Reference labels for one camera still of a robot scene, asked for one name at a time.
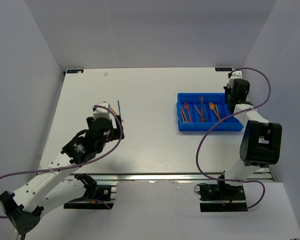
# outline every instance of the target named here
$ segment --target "spoon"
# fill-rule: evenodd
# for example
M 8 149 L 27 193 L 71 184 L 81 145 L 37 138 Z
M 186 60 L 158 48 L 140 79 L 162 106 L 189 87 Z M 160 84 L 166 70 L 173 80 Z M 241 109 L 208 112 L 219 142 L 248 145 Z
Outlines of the spoon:
M 209 102 L 209 105 L 210 105 L 210 110 L 213 111 L 215 113 L 215 115 L 217 116 L 217 118 L 219 119 L 219 121 L 221 120 L 220 117 L 218 116 L 215 108 L 216 106 L 212 103 L 212 102 Z

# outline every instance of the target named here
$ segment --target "cable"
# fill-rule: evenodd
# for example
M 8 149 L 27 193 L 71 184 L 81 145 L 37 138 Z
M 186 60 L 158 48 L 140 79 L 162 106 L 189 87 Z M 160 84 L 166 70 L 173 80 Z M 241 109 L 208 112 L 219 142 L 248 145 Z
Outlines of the cable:
M 101 201 L 99 199 L 95 199 L 95 201 L 105 205 L 107 209 L 111 210 L 111 207 L 108 204 L 106 204 L 104 201 Z
M 226 207 L 230 204 L 232 204 L 232 202 L 235 200 L 235 196 L 232 196 L 231 200 L 228 203 L 223 203 L 222 206 Z
M 208 183 L 204 183 L 204 182 L 198 183 L 197 185 L 195 185 L 193 191 L 194 191 L 196 194 L 200 194 L 200 191 L 196 191 L 196 187 L 197 187 L 197 186 L 200 186 L 201 184 L 203 184 L 203 185 L 204 185 L 204 184 L 205 184 L 205 185 L 208 185 Z
M 215 125 L 213 125 L 213 126 L 212 126 L 212 127 L 204 134 L 204 136 L 202 137 L 202 139 L 201 139 L 201 141 L 200 141 L 200 143 L 199 143 L 199 146 L 198 146 L 198 148 L 197 148 L 197 150 L 196 150 L 196 155 L 195 155 L 195 164 L 196 164 L 196 167 L 197 167 L 197 169 L 199 170 L 199 172 L 202 173 L 206 178 L 211 179 L 211 180 L 223 181 L 223 182 L 227 181 L 227 182 L 239 182 L 239 183 L 243 183 L 243 182 L 244 182 L 244 183 L 258 183 L 258 184 L 261 184 L 262 187 L 263 187 L 263 193 L 262 193 L 260 199 L 259 199 L 255 204 L 253 204 L 253 205 L 251 205 L 251 206 L 245 208 L 245 209 L 251 209 L 251 208 L 255 207 L 256 205 L 258 205 L 258 204 L 261 202 L 261 200 L 264 198 L 264 196 L 265 196 L 265 193 L 266 193 L 266 187 L 265 187 L 265 185 L 264 185 L 262 182 L 260 182 L 260 181 L 258 181 L 258 180 L 242 181 L 242 180 L 236 180 L 236 179 L 220 179 L 220 178 L 216 178 L 216 177 L 213 177 L 213 176 L 209 176 L 209 175 L 206 174 L 204 171 L 202 171 L 202 169 L 201 169 L 201 167 L 200 167 L 200 165 L 199 165 L 199 152 L 200 152 L 200 148 L 201 148 L 201 146 L 202 146 L 204 140 L 205 140 L 205 139 L 207 138 L 207 136 L 211 133 L 211 131 L 212 131 L 213 129 L 215 129 L 216 126 L 218 126 L 218 125 L 219 125 L 220 123 L 222 123 L 223 121 L 225 121 L 225 120 L 227 120 L 227 119 L 229 119 L 229 118 L 232 118 L 232 117 L 235 116 L 235 115 L 242 114 L 242 113 L 244 113 L 244 112 L 248 112 L 248 111 L 251 111 L 251 110 L 254 110 L 254 109 L 257 109 L 257 108 L 262 107 L 263 105 L 265 105 L 265 104 L 268 102 L 268 100 L 269 100 L 269 98 L 270 98 L 270 95 L 271 95 L 271 84 L 270 84 L 270 81 L 269 81 L 268 77 L 267 77 L 263 72 L 261 72 L 261 71 L 255 69 L 255 68 L 252 68 L 252 67 L 242 67 L 242 68 L 237 68 L 237 69 L 233 70 L 233 71 L 230 72 L 229 74 L 232 74 L 232 73 L 235 72 L 235 71 L 240 71 L 240 70 L 244 70 L 244 69 L 255 71 L 255 72 L 261 74 L 261 75 L 265 78 L 265 80 L 266 80 L 266 82 L 267 82 L 267 84 L 268 84 L 268 89 L 269 89 L 268 96 L 266 97 L 266 99 L 265 99 L 265 101 L 264 101 L 263 103 L 261 103 L 261 104 L 255 106 L 255 107 L 251 107 L 251 108 L 244 109 L 244 110 L 238 111 L 238 112 L 236 112 L 236 113 L 230 114 L 230 115 L 228 115 L 228 116 L 222 118 L 222 119 L 221 119 L 220 121 L 218 121 Z
M 99 200 L 100 198 L 102 198 L 104 194 L 102 193 L 100 196 L 98 196 L 95 200 Z
M 88 164 L 92 164 L 100 159 L 103 159 L 104 157 L 108 156 L 110 153 L 112 153 L 120 144 L 122 137 L 123 137 L 123 128 L 121 126 L 120 120 L 117 118 L 117 116 L 108 108 L 106 108 L 105 106 L 100 106 L 100 105 L 95 105 L 95 108 L 101 108 L 101 109 L 105 109 L 107 110 L 110 114 L 112 114 L 114 116 L 115 121 L 118 123 L 118 126 L 120 128 L 120 136 L 118 139 L 118 142 L 116 143 L 116 145 L 110 149 L 108 152 L 106 152 L 105 154 L 103 154 L 102 156 L 99 156 L 93 160 L 87 161 L 85 163 L 81 163 L 78 165 L 73 165 L 73 166 L 64 166 L 64 167 L 56 167 L 56 168 L 52 168 L 52 171 L 62 171 L 62 170 L 67 170 L 67 169 L 75 169 L 75 168 L 79 168 L 82 167 L 84 165 L 88 165 Z M 29 170 L 29 171 L 17 171 L 17 172 L 12 172 L 12 173 L 8 173 L 5 175 L 0 176 L 0 180 L 7 178 L 7 177 L 11 177 L 11 176 L 17 176 L 17 175 L 23 175 L 23 174 L 38 174 L 38 173 L 49 173 L 51 171 L 50 169 L 40 169 L 40 170 Z M 0 219 L 7 219 L 7 216 L 4 215 L 0 215 Z

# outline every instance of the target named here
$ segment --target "white wall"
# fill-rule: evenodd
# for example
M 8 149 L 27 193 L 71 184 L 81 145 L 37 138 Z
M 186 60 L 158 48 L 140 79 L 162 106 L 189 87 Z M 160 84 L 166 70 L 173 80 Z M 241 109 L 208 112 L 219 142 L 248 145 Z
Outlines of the white wall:
M 276 0 L 25 0 L 60 67 L 241 66 Z
M 264 71 L 271 81 L 271 98 L 259 112 L 282 124 L 281 156 L 271 170 L 283 182 L 300 228 L 300 0 L 276 3 L 244 66 Z M 263 101 L 265 80 L 251 72 L 245 78 L 252 83 L 250 99 Z
M 38 167 L 62 79 L 24 1 L 0 0 L 0 175 Z M 0 194 L 29 178 L 1 180 Z M 0 219 L 0 240 L 10 239 L 12 229 Z

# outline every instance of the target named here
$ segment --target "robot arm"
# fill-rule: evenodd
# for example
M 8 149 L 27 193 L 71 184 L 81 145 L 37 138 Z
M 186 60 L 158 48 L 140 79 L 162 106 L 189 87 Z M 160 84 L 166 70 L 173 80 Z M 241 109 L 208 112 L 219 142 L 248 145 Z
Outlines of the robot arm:
M 110 108 L 108 103 L 99 105 Z M 116 122 L 117 128 L 113 128 L 108 111 L 103 108 L 93 108 L 93 117 L 86 119 L 88 129 L 78 132 L 62 148 L 61 153 L 48 166 L 50 172 L 38 174 L 14 192 L 5 191 L 0 195 L 3 211 L 20 235 L 31 231 L 43 215 L 70 200 L 97 197 L 97 183 L 87 174 L 77 176 L 61 190 L 51 191 L 65 177 L 79 169 L 77 165 L 94 159 L 96 154 L 102 152 L 106 143 L 119 139 L 121 117 L 120 115 L 116 117 L 120 123 Z M 74 168 L 52 171 L 62 167 Z
M 225 103 L 231 113 L 253 108 L 246 101 L 250 90 L 248 81 L 238 78 L 237 72 L 229 76 L 225 89 Z M 244 126 L 240 146 L 240 158 L 222 176 L 224 179 L 245 181 L 255 171 L 278 162 L 280 156 L 282 126 L 264 119 L 255 109 L 234 116 Z M 241 186 L 242 182 L 226 181 L 231 186 Z
M 246 211 L 243 182 L 255 171 L 274 165 L 279 160 L 281 125 L 264 119 L 253 109 L 253 104 L 247 101 L 250 84 L 242 79 L 241 71 L 233 72 L 229 78 L 224 89 L 225 103 L 230 113 L 251 110 L 234 116 L 244 126 L 239 159 L 230 169 L 221 174 L 217 184 L 199 186 L 201 212 Z
M 250 109 L 249 104 L 237 104 L 234 112 Z M 225 179 L 245 181 L 255 171 L 274 165 L 279 160 L 282 127 L 264 119 L 256 110 L 250 110 L 235 116 L 244 126 L 240 146 L 240 158 L 224 173 Z M 226 181 L 226 184 L 240 186 L 242 182 Z

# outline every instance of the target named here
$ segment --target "blue tray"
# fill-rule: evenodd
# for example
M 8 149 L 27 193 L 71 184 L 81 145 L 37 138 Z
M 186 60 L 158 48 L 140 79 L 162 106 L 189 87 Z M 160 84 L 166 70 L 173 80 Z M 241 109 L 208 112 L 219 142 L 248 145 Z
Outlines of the blue tray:
M 206 122 L 201 122 L 201 117 L 196 107 L 201 111 L 200 97 L 203 96 L 203 111 Z M 182 106 L 186 117 L 189 121 L 188 112 L 185 109 L 184 103 L 188 102 L 189 112 L 192 122 L 185 123 L 182 121 L 181 109 Z M 176 103 L 176 109 L 178 114 L 178 128 L 179 131 L 208 131 L 216 122 L 218 118 L 216 114 L 210 110 L 209 103 L 217 104 L 220 118 L 230 115 L 227 105 L 225 104 L 224 93 L 178 93 L 178 101 Z M 224 122 L 220 123 L 213 131 L 241 131 L 244 126 L 234 117 L 231 117 Z

